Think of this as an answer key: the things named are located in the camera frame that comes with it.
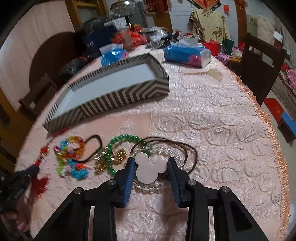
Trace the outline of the left hand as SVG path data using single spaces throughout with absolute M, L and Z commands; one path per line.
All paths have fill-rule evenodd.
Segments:
M 1 214 L 1 220 L 9 231 L 12 231 L 14 227 L 23 232 L 29 231 L 30 207 L 28 202 L 24 198 L 19 199 L 15 211 Z

